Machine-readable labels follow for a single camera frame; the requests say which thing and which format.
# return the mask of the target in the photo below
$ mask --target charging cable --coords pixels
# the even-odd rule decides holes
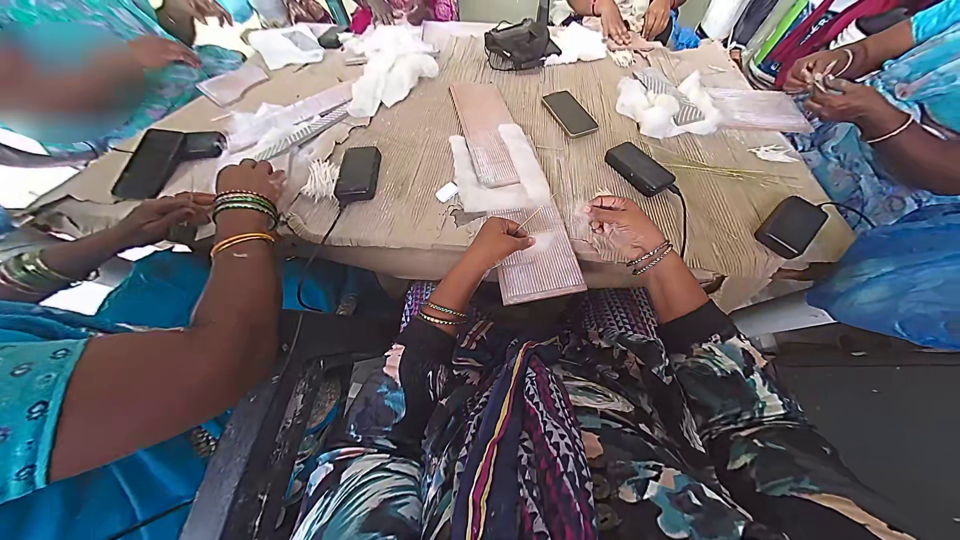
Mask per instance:
[[[686,228],[689,222],[689,217],[686,215],[686,199],[684,199],[684,195],[680,192],[680,188],[677,187],[676,183],[668,185],[666,188],[669,189],[671,193],[680,197],[680,207],[684,210],[684,237],[680,243],[680,258],[684,258],[684,255],[686,255]]]
[[[867,214],[863,213],[862,210],[855,209],[854,207],[847,206],[843,203],[834,203],[833,201],[826,201],[825,203],[820,203],[819,205],[817,205],[818,209],[821,209],[823,207],[837,207],[839,209],[849,210],[855,213],[856,215],[860,216],[860,219],[863,220],[864,223],[869,225],[871,229],[876,228],[876,223],[874,223],[872,219],[867,217]],[[853,227],[851,227],[851,229],[856,228],[856,226],[859,224],[860,224],[860,221],[858,220],[856,223],[853,224]]]
[[[306,302],[303,301],[303,283],[306,282],[306,276],[310,270],[310,265],[313,264],[313,260],[317,258],[317,255],[320,254],[320,248],[322,248],[326,243],[326,240],[330,238],[330,233],[333,233],[333,228],[337,226],[337,222],[340,221],[340,217],[344,215],[344,209],[346,208],[347,208],[347,205],[341,204],[340,207],[337,209],[337,217],[333,218],[333,223],[331,223],[330,228],[326,230],[326,233],[324,234],[324,239],[321,240],[319,244],[317,244],[316,249],[313,250],[313,255],[310,256],[310,258],[306,262],[306,265],[303,266],[303,272],[300,274],[300,283],[297,284],[297,302],[299,302],[304,309],[325,313],[325,311],[323,311],[322,309],[308,306]]]

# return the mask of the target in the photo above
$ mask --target wrist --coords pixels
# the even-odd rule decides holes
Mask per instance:
[[[257,210],[228,209],[217,214],[217,236],[227,238],[245,233],[269,233],[270,217]]]

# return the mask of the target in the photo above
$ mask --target white eraser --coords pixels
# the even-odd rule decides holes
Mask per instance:
[[[460,192],[460,188],[457,187],[453,182],[447,182],[446,185],[437,190],[437,200],[441,203],[445,203],[453,198]]]

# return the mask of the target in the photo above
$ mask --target plastic bag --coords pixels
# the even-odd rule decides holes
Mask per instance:
[[[784,133],[813,133],[813,126],[793,98],[783,92],[739,88],[707,88],[713,105],[723,119],[720,127],[729,130],[762,130]]]
[[[806,295],[841,323],[960,350],[960,204],[914,210],[861,234]]]

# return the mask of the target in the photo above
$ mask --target wooden table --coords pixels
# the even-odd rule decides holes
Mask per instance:
[[[383,164],[376,197],[347,209],[329,238],[330,245],[324,247],[324,257],[411,279],[438,279],[456,262],[478,229],[479,220],[458,212],[454,202],[440,203],[433,193],[452,180],[448,138],[459,135],[460,126],[447,89],[451,83],[462,81],[496,85],[516,123],[533,141],[590,286],[627,286],[633,282],[622,266],[614,264],[617,255],[612,247],[593,236],[581,217],[580,208],[598,190],[637,200],[675,243],[682,234],[680,205],[675,196],[664,192],[645,199],[603,163],[606,150],[625,140],[632,140],[676,174],[689,207],[686,261],[704,279],[727,276],[715,294],[726,310],[747,303],[783,264],[781,258],[753,239],[754,231],[777,203],[793,194],[814,203],[827,199],[802,163],[772,163],[747,152],[767,144],[787,145],[781,134],[719,131],[664,140],[643,137],[630,118],[614,109],[616,85],[629,75],[629,69],[618,68],[605,59],[522,73],[496,72],[486,64],[482,38],[475,37],[486,28],[489,26],[469,23],[427,24],[424,38],[441,51],[440,75],[421,81],[406,100],[392,108],[381,107],[369,126],[353,129],[343,144],[337,145],[334,160],[346,147],[375,144],[383,153]],[[715,66],[722,71],[706,69],[705,85],[748,87],[716,43],[682,53],[656,51],[648,61],[675,82],[697,66]],[[255,111],[264,102],[289,105],[355,79],[362,69],[343,65],[337,54],[328,55],[318,64],[290,66],[271,72],[269,82],[252,88],[229,109]],[[593,114],[602,126],[598,133],[579,139],[564,135],[540,104],[542,95],[560,89],[570,90]],[[201,98],[157,122],[156,127],[223,130],[226,112]],[[344,128],[322,137],[340,139],[347,131]],[[127,141],[121,148],[131,150],[136,142]],[[334,142],[328,140],[326,144],[332,147]],[[128,158],[116,152],[103,156],[42,197],[32,210],[48,221],[66,216],[85,233],[103,228],[132,207],[131,203],[115,205],[109,194]],[[737,180],[691,168],[691,163],[761,170],[769,176],[764,180]],[[168,188],[211,189],[216,166],[213,160],[182,166]],[[287,200],[294,198],[306,180],[305,170],[290,173]],[[335,210],[332,200],[315,203],[299,197],[290,208],[291,232],[306,242],[318,241]],[[846,251],[853,234],[836,212],[830,210],[830,214],[802,260],[837,260]],[[310,248],[303,243],[301,247]]]

